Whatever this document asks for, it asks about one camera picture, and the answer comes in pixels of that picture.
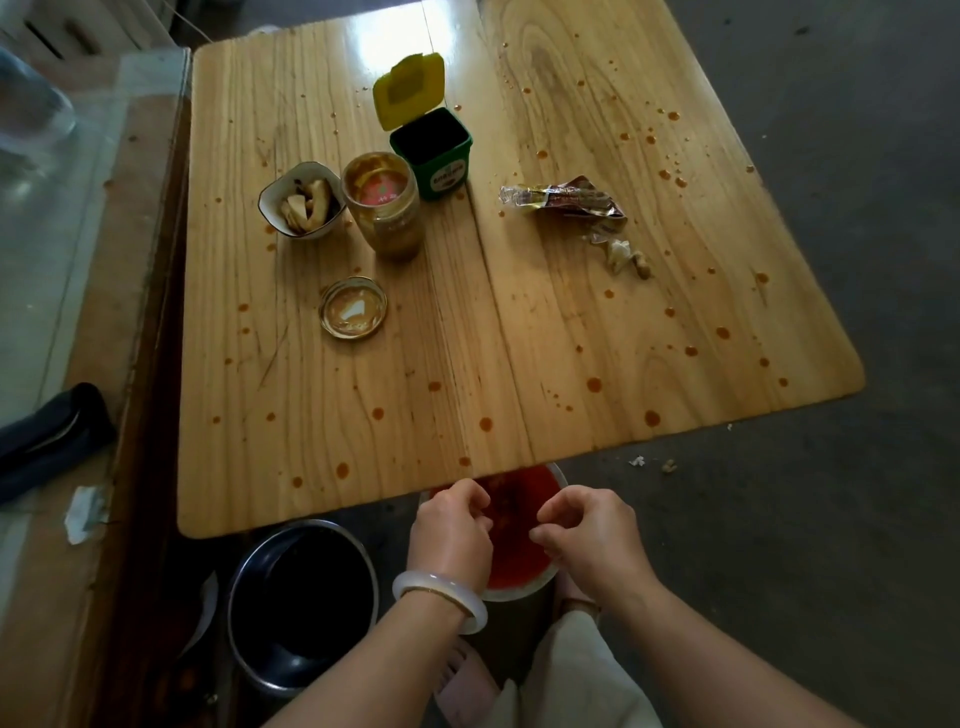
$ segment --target metal lid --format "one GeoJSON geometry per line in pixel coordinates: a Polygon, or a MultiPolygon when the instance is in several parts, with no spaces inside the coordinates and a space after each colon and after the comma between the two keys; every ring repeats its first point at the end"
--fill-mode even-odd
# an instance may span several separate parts
{"type": "Polygon", "coordinates": [[[320,304],[320,323],[338,339],[362,339],[376,331],[387,317],[387,294],[366,276],[350,276],[326,289],[320,304]]]}

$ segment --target plastic wrapper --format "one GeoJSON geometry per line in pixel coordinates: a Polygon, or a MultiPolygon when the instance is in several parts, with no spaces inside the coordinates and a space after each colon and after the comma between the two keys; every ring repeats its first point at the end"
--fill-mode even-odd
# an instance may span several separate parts
{"type": "Polygon", "coordinates": [[[500,187],[500,203],[506,207],[556,209],[567,216],[586,219],[596,231],[607,234],[620,232],[627,224],[626,215],[612,197],[583,175],[565,184],[500,187]]]}

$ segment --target bracelet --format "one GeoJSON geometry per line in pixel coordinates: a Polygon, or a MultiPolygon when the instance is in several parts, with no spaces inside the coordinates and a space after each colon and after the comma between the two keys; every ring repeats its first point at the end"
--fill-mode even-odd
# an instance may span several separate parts
{"type": "Polygon", "coordinates": [[[399,600],[414,589],[445,596],[462,607],[464,611],[469,612],[472,617],[464,620],[460,634],[473,635],[487,626],[487,606],[467,587],[426,571],[405,571],[394,579],[394,599],[399,600]]]}

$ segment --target jar label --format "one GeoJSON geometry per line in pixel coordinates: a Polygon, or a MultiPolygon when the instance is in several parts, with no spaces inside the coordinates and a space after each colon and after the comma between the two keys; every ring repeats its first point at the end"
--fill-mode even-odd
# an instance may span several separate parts
{"type": "Polygon", "coordinates": [[[451,161],[433,173],[430,178],[430,189],[434,192],[443,192],[464,178],[467,173],[467,163],[462,159],[451,161]]]}

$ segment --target red sauce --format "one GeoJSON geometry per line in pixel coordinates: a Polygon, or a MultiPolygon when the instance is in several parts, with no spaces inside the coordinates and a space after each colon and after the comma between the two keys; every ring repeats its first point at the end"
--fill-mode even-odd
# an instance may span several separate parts
{"type": "MultiPolygon", "coordinates": [[[[493,521],[493,565],[488,589],[512,589],[529,583],[550,565],[550,557],[530,540],[530,529],[538,525],[537,511],[560,485],[545,465],[477,480],[490,494],[484,515],[493,521]]],[[[430,495],[435,496],[444,488],[430,495]]]]}

